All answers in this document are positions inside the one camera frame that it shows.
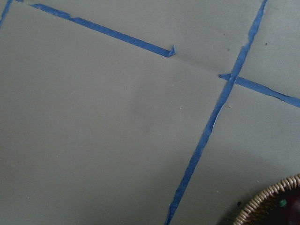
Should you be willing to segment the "brown wicker basket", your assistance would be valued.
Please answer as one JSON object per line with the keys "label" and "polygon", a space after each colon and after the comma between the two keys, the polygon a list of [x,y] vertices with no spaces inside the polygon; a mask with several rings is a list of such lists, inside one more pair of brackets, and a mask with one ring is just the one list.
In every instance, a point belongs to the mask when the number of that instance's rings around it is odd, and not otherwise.
{"label": "brown wicker basket", "polygon": [[300,175],[289,176],[255,195],[240,211],[234,225],[298,225]]}

